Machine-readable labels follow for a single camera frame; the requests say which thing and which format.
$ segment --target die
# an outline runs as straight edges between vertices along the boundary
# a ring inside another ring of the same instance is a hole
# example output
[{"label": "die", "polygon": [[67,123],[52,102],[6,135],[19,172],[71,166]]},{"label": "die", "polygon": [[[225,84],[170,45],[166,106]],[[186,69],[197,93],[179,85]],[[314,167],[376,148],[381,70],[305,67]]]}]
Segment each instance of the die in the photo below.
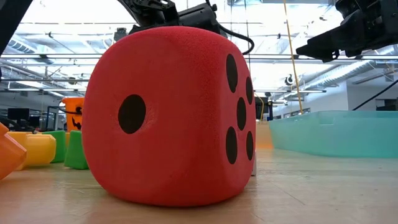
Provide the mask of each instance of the die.
[{"label": "die", "polygon": [[91,172],[124,200],[207,205],[251,176],[249,70],[237,46],[207,30],[159,27],[116,42],[91,75],[83,123]]}]

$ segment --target jack-o-lantern bucket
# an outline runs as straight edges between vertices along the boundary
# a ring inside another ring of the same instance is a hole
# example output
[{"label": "jack-o-lantern bucket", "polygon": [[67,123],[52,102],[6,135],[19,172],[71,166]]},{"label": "jack-o-lantern bucket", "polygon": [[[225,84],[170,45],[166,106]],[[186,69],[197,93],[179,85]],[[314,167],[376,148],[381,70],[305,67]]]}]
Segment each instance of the jack-o-lantern bucket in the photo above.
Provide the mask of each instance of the jack-o-lantern bucket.
[{"label": "jack-o-lantern bucket", "polygon": [[62,103],[64,103],[66,107],[68,132],[72,130],[81,131],[81,115],[83,112],[84,100],[84,97],[62,99]]}]

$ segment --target green block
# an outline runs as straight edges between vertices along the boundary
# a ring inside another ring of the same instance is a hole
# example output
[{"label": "green block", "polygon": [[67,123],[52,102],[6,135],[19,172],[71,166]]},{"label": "green block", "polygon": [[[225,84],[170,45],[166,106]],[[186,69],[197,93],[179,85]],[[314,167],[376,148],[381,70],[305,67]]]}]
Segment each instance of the green block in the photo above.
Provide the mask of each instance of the green block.
[{"label": "green block", "polygon": [[81,131],[70,132],[69,147],[64,166],[73,169],[88,169],[83,145],[81,143]]},{"label": "green block", "polygon": [[55,157],[51,163],[63,162],[65,160],[65,152],[67,149],[67,140],[64,131],[47,131],[42,134],[50,134],[57,141],[57,147],[55,148]]}]

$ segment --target teal plastic bin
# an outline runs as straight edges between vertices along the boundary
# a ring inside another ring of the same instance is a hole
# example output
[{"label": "teal plastic bin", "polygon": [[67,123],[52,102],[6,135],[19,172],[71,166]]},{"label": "teal plastic bin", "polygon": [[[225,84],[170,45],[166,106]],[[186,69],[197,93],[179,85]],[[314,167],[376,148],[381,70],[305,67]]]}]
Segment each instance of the teal plastic bin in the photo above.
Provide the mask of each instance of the teal plastic bin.
[{"label": "teal plastic bin", "polygon": [[395,111],[321,111],[269,125],[276,149],[333,157],[398,157]]}]

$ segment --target wooden table surface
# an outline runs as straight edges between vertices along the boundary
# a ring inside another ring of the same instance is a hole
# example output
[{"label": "wooden table surface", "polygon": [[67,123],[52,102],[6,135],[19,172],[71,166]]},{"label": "wooden table surface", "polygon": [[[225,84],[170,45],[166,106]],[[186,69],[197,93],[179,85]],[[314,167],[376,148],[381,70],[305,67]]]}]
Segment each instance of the wooden table surface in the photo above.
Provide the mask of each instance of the wooden table surface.
[{"label": "wooden table surface", "polygon": [[257,150],[257,177],[223,203],[162,208],[107,194],[88,170],[61,164],[0,181],[0,224],[398,223],[398,159],[337,159]]}]

